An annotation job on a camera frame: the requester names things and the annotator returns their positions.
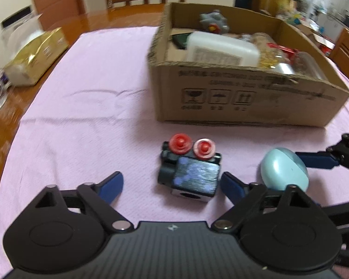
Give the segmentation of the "light blue round case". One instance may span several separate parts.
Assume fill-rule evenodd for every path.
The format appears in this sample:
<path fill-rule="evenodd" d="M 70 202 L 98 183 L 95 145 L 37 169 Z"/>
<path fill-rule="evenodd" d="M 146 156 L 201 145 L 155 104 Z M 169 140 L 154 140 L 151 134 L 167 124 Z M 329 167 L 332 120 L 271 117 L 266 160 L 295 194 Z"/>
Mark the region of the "light blue round case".
<path fill-rule="evenodd" d="M 284 191 L 296 185 L 304 192 L 309 187 L 308 170 L 297 154 L 283 147 L 274 148 L 260 163 L 262 181 L 267 188 Z"/>

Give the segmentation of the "black blue toy cube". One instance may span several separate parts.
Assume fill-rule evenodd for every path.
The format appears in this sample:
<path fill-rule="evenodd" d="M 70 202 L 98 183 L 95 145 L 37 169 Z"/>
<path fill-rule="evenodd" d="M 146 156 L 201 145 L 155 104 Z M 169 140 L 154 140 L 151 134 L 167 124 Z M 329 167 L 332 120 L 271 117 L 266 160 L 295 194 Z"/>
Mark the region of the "black blue toy cube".
<path fill-rule="evenodd" d="M 162 143 L 158 183 L 174 196 L 208 202 L 217 191 L 221 159 L 213 140 L 193 141 L 185 133 L 176 133 Z"/>

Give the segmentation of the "clear plastic jar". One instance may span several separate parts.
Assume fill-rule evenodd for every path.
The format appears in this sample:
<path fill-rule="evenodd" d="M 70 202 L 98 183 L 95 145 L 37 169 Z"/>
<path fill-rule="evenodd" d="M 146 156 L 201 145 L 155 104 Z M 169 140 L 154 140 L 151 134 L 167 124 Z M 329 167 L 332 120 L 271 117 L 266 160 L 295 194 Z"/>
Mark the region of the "clear plastic jar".
<path fill-rule="evenodd" d="M 260 51 L 258 66 L 281 74 L 295 74 L 328 81 L 316 60 L 307 52 L 278 45 L 268 34 L 255 33 L 250 42 Z"/>

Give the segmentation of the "white translucent plastic box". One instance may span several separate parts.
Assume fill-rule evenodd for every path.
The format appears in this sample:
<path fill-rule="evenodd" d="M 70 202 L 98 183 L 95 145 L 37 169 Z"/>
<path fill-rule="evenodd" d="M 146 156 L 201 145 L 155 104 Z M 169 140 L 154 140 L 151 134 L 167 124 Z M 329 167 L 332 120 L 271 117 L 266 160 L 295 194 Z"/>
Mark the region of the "white translucent plastic box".
<path fill-rule="evenodd" d="M 250 42 L 224 35 L 193 32 L 187 38 L 187 62 L 257 67 L 259 49 Z"/>

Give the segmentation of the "grey toy figure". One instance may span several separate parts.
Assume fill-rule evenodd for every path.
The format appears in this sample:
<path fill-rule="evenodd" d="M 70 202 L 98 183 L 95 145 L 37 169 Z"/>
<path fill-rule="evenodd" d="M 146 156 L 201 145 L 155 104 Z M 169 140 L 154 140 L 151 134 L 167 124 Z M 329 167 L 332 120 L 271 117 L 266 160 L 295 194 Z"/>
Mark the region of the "grey toy figure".
<path fill-rule="evenodd" d="M 209 33 L 221 35 L 229 32 L 228 20 L 219 10 L 200 14 L 200 24 Z"/>

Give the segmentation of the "pink table cloth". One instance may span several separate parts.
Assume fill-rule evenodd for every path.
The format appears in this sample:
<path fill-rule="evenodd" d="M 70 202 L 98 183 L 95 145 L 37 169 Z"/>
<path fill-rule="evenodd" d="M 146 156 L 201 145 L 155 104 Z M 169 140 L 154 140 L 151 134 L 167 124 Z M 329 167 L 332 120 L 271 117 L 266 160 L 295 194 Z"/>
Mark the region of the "pink table cloth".
<path fill-rule="evenodd" d="M 161 145 L 173 134 L 212 139 L 222 170 L 249 183 L 270 149 L 314 152 L 349 133 L 349 100 L 324 129 L 158 122 L 146 62 L 155 31 L 81 35 L 21 118 L 0 182 L 0 278 L 12 269 L 3 235 L 45 186 L 74 189 L 120 171 L 124 186 L 114 208 L 133 223 L 212 222 L 231 207 L 222 193 L 204 203 L 173 196 L 157 183 Z"/>

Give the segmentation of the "wooden chair right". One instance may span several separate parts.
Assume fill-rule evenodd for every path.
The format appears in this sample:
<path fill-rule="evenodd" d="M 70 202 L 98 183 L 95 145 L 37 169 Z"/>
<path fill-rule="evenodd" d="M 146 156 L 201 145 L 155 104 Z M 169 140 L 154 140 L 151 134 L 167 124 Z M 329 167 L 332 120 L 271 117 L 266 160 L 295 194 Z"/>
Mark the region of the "wooden chair right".
<path fill-rule="evenodd" d="M 342 29 L 335 47 L 332 49 L 329 59 L 332 60 L 339 70 L 349 79 L 349 30 Z"/>

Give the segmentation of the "brown cardboard box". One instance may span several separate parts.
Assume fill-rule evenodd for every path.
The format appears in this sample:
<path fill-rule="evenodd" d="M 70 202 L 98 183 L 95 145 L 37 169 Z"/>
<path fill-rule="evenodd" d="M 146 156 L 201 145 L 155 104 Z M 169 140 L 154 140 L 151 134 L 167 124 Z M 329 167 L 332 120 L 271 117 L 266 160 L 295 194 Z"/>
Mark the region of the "brown cardboard box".
<path fill-rule="evenodd" d="M 200 15 L 219 10 L 230 37 L 265 33 L 287 48 L 308 53 L 325 75 L 316 79 L 251 66 L 234 66 L 218 53 L 202 52 L 197 62 L 175 47 L 176 33 L 201 29 Z M 324 127 L 349 99 L 349 89 L 327 58 L 284 21 L 242 8 L 170 3 L 147 56 L 156 118 L 199 124 L 272 124 Z"/>

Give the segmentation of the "gold tissue pack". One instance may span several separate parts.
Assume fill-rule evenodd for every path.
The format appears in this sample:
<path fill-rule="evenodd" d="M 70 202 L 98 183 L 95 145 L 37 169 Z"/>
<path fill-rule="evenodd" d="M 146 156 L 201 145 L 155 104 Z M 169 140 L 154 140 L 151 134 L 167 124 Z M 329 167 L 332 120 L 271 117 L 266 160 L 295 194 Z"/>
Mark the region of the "gold tissue pack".
<path fill-rule="evenodd" d="M 13 86 L 34 86 L 68 46 L 62 28 L 44 32 L 20 49 L 3 71 Z"/>

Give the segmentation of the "black electronic device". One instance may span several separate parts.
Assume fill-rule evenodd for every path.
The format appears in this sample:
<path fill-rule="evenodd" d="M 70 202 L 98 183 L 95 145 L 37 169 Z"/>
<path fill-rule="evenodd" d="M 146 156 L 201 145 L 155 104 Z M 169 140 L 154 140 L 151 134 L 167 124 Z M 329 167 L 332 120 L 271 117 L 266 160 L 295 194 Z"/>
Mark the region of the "black electronic device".
<path fill-rule="evenodd" d="M 176 46 L 177 49 L 186 50 L 187 49 L 187 40 L 191 36 L 190 33 L 179 33 L 171 35 L 171 41 Z"/>

